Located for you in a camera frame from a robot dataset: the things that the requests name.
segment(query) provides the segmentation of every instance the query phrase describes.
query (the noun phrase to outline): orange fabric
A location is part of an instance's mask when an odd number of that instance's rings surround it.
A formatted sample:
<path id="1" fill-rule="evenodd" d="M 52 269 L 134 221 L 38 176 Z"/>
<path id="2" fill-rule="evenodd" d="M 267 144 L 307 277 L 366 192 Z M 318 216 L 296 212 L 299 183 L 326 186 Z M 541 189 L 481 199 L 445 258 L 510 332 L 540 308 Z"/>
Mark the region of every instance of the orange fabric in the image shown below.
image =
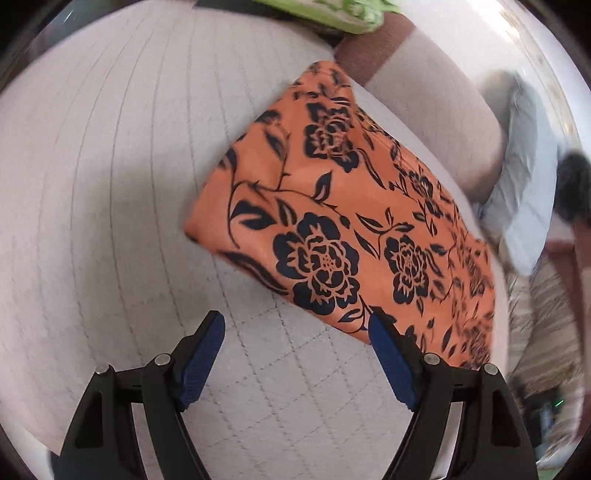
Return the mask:
<path id="1" fill-rule="evenodd" d="M 489 359 L 487 245 L 428 168 L 314 63 L 228 150 L 185 232 L 322 321 L 368 340 L 372 311 L 448 363 Z"/>

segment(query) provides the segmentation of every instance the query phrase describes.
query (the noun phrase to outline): green plastic bag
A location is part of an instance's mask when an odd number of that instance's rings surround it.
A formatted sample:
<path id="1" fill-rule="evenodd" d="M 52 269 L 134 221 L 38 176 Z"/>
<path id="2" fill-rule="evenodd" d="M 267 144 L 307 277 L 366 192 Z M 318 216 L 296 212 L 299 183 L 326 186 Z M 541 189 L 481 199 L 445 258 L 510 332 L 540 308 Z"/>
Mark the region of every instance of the green plastic bag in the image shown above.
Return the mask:
<path id="1" fill-rule="evenodd" d="M 256 1 L 355 34 L 373 32 L 384 23 L 384 12 L 398 12 L 392 0 Z"/>

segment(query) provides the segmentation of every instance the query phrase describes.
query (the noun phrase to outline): dark hair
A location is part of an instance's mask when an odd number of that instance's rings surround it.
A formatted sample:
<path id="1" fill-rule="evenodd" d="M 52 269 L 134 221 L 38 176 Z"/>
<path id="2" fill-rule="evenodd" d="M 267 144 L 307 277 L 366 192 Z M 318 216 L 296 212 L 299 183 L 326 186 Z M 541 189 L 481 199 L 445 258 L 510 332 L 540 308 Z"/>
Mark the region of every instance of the dark hair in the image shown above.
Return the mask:
<path id="1" fill-rule="evenodd" d="M 591 223 L 591 163 L 585 155 L 570 152 L 558 164 L 554 211 L 568 223 Z"/>

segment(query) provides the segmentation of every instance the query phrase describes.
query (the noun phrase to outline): blue gripper pad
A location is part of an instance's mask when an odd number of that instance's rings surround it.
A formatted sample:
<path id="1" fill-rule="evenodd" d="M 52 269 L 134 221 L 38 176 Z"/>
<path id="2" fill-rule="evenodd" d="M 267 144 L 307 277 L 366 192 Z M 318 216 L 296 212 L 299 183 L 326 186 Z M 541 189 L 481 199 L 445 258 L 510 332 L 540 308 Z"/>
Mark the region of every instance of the blue gripper pad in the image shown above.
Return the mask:
<path id="1" fill-rule="evenodd" d="M 410 411 L 415 411 L 419 399 L 414 389 L 413 373 L 394 338 L 375 314 L 369 318 L 369 341 L 374 347 L 394 395 Z"/>
<path id="2" fill-rule="evenodd" d="M 201 327 L 199 327 L 195 335 L 199 335 L 200 329 Z M 222 346 L 225 332 L 226 322 L 223 315 L 216 312 L 179 379 L 181 392 L 176 400 L 183 407 L 183 410 L 186 410 L 191 403 L 199 400 L 217 353 Z"/>

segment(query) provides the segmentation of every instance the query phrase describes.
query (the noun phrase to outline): gray fabric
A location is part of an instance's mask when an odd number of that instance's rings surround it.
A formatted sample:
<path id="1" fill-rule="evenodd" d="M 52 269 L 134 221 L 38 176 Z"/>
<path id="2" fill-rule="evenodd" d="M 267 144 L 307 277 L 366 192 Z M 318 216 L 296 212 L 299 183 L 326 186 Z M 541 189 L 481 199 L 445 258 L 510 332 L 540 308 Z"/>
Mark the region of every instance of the gray fabric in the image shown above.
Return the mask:
<path id="1" fill-rule="evenodd" d="M 540 96 L 518 76 L 516 81 L 505 160 L 481 221 L 503 262 L 530 275 L 550 227 L 558 145 Z"/>

